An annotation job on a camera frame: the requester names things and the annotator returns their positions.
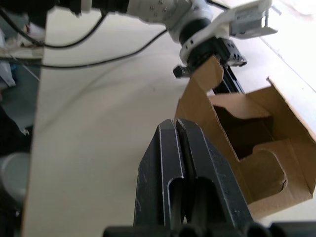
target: black cable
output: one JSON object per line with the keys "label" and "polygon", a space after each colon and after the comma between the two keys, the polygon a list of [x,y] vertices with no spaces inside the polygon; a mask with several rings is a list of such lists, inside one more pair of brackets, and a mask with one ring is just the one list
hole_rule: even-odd
{"label": "black cable", "polygon": [[145,44],[143,47],[140,49],[136,50],[135,52],[122,55],[116,58],[111,58],[111,59],[106,59],[104,61],[100,62],[95,62],[95,63],[89,63],[89,64],[83,64],[83,65],[71,65],[71,66],[62,66],[62,65],[46,65],[46,64],[39,64],[39,63],[32,63],[30,61],[27,61],[25,59],[18,59],[18,58],[5,58],[5,57],[0,57],[0,61],[7,61],[10,63],[16,63],[16,64],[23,64],[25,66],[31,66],[31,67],[42,67],[42,68],[50,68],[50,69],[79,69],[79,68],[90,68],[90,67],[95,67],[99,66],[102,64],[107,64],[107,63],[112,63],[118,60],[122,60],[125,58],[129,58],[132,56],[135,56],[136,54],[141,53],[144,51],[146,48],[148,48],[152,43],[154,43],[159,37],[164,35],[167,32],[167,30],[164,30],[160,32],[158,35],[156,35],[152,40],[150,40],[147,44]]}
{"label": "black cable", "polygon": [[17,27],[17,25],[11,20],[10,17],[8,17],[8,15],[1,8],[0,8],[0,16],[2,16],[2,18],[9,24],[10,27],[12,27],[12,29],[14,29],[17,33],[19,33],[22,37],[24,37],[28,41],[32,42],[33,44],[36,44],[37,46],[54,48],[54,49],[70,48],[84,42],[99,28],[99,26],[101,25],[101,23],[106,17],[106,15],[102,15],[101,18],[98,20],[98,22],[95,24],[95,26],[89,31],[89,33],[86,34],[83,38],[79,39],[78,41],[73,42],[71,44],[67,44],[67,45],[50,45],[44,42],[39,42],[33,39],[32,37],[30,37],[29,35],[27,35],[27,33],[25,33],[19,27]]}
{"label": "black cable", "polygon": [[215,2],[215,1],[212,1],[212,0],[206,0],[206,1],[207,1],[209,4],[212,4],[212,5],[215,5],[215,6],[219,7],[219,8],[221,8],[222,10],[227,10],[227,9],[229,9],[229,7],[224,6],[224,5],[222,5],[222,4],[218,3],[218,2]]}

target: cable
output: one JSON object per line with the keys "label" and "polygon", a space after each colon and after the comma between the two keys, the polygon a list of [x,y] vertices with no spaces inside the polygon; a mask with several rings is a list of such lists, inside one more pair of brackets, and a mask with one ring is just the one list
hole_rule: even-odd
{"label": "cable", "polygon": [[112,63],[118,60],[122,60],[125,58],[130,58],[132,56],[135,56],[136,54],[141,53],[144,51],[146,48],[148,48],[152,43],[154,43],[159,37],[164,35],[167,32],[167,30],[164,30],[160,32],[158,35],[156,35],[152,40],[150,40],[147,44],[145,44],[143,47],[140,49],[136,50],[135,52],[122,55],[116,58],[111,58],[111,59],[106,59],[100,62],[95,62],[95,63],[89,63],[89,64],[83,64],[83,65],[71,65],[71,66],[62,66],[62,65],[47,65],[47,64],[39,64],[39,63],[32,63],[30,61],[26,61],[23,59],[18,59],[18,58],[5,58],[5,57],[0,57],[0,61],[7,61],[10,63],[16,63],[16,64],[22,64],[25,66],[31,66],[31,67],[42,67],[42,68],[49,68],[49,69],[79,69],[79,68],[90,68],[90,67],[95,67],[99,66],[102,64],[107,64],[107,63]]}
{"label": "cable", "polygon": [[222,10],[227,10],[227,9],[229,9],[229,7],[224,6],[224,5],[222,5],[222,4],[218,3],[218,2],[215,2],[215,1],[212,1],[212,0],[206,0],[206,1],[207,1],[209,4],[212,4],[212,5],[215,5],[215,6],[219,7],[219,8],[221,8]]}
{"label": "cable", "polygon": [[14,29],[16,32],[18,32],[21,36],[23,36],[28,41],[32,42],[33,44],[36,44],[37,46],[43,46],[43,47],[54,48],[54,49],[70,48],[84,42],[99,28],[103,20],[106,18],[106,15],[102,15],[101,18],[98,20],[98,22],[95,24],[95,26],[89,31],[89,33],[76,42],[73,42],[67,45],[50,45],[43,42],[39,42],[33,39],[32,37],[30,37],[29,35],[27,35],[27,33],[22,31],[1,8],[0,8],[0,16],[2,16],[2,18],[9,24],[10,27],[12,27],[12,29]]}

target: white table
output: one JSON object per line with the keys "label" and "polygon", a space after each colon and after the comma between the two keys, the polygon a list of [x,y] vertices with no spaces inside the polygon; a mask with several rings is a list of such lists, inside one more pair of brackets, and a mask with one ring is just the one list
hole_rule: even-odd
{"label": "white table", "polygon": [[[47,42],[79,38],[99,15],[49,16]],[[98,61],[133,51],[163,27],[110,16],[85,44],[45,51],[45,63]],[[260,39],[237,41],[249,61],[236,69],[246,91],[292,71]],[[163,36],[141,55],[75,71],[43,70],[32,150],[24,237],[100,237],[108,225],[133,222],[138,164],[156,126],[174,116],[186,79],[175,79],[180,46]],[[264,220],[315,219],[315,201]]]}

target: cardboard box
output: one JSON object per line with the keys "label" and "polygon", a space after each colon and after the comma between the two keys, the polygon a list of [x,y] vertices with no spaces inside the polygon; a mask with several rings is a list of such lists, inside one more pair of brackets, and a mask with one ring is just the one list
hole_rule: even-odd
{"label": "cardboard box", "polygon": [[273,86],[208,96],[222,78],[210,58],[191,76],[175,117],[196,122],[229,161],[254,217],[311,199],[316,143],[307,129]]}

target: open cardboard box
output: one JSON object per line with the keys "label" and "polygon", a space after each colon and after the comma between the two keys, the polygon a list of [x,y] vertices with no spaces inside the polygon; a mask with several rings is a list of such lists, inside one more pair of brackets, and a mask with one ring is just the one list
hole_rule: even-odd
{"label": "open cardboard box", "polygon": [[175,117],[196,122],[229,161],[254,217],[311,199],[316,143],[308,130],[274,86],[208,96],[222,79],[211,57],[191,76]]}

